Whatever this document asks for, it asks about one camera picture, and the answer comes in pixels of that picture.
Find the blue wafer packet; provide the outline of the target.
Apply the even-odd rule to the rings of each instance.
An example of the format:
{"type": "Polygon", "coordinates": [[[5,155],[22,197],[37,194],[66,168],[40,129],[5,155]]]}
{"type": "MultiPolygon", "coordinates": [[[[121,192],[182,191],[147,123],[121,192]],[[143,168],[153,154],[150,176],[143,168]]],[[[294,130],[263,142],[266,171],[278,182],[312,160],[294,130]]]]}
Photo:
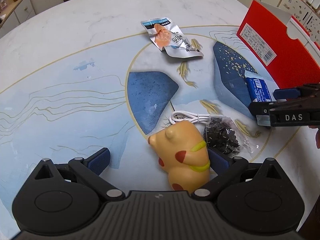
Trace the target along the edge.
{"type": "MultiPolygon", "coordinates": [[[[245,81],[252,102],[272,102],[271,94],[262,76],[257,73],[245,71],[245,81]]],[[[270,127],[270,116],[254,116],[259,126],[270,127]]]]}

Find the clear bag black bits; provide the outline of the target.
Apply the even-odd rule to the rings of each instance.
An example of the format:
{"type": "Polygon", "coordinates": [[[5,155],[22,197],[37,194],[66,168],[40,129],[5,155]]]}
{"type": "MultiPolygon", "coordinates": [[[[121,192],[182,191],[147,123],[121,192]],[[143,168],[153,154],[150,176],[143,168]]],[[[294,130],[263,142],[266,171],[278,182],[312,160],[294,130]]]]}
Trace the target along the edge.
{"type": "Polygon", "coordinates": [[[245,152],[252,155],[255,146],[249,139],[257,138],[260,134],[257,131],[252,135],[239,120],[233,121],[224,115],[211,115],[204,128],[203,138],[208,149],[231,157],[245,152]]]}

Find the yellow duck toy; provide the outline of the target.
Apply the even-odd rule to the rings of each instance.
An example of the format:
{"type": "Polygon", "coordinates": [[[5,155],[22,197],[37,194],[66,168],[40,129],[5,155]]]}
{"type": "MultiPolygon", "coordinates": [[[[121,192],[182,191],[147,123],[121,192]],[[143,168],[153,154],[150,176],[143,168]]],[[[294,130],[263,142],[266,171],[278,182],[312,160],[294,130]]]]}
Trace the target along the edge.
{"type": "Polygon", "coordinates": [[[193,193],[210,179],[206,142],[194,124],[181,121],[148,137],[175,191],[193,193]]]}

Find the red shoe box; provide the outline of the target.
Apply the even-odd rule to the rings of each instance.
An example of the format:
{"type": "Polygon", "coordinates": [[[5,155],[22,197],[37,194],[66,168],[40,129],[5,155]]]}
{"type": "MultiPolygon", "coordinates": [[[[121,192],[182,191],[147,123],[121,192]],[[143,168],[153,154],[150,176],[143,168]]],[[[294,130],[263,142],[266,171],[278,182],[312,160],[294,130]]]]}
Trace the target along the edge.
{"type": "Polygon", "coordinates": [[[319,46],[290,13],[253,0],[237,36],[279,88],[319,83],[319,46]]]}

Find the white sideboard cabinet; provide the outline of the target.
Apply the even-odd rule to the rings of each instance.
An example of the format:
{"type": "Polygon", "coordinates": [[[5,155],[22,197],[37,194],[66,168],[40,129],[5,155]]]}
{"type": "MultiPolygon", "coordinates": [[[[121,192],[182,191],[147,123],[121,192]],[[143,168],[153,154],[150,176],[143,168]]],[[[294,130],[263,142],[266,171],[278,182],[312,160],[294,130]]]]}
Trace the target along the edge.
{"type": "Polygon", "coordinates": [[[20,24],[36,15],[31,0],[6,0],[7,7],[1,11],[1,38],[20,24]]]}

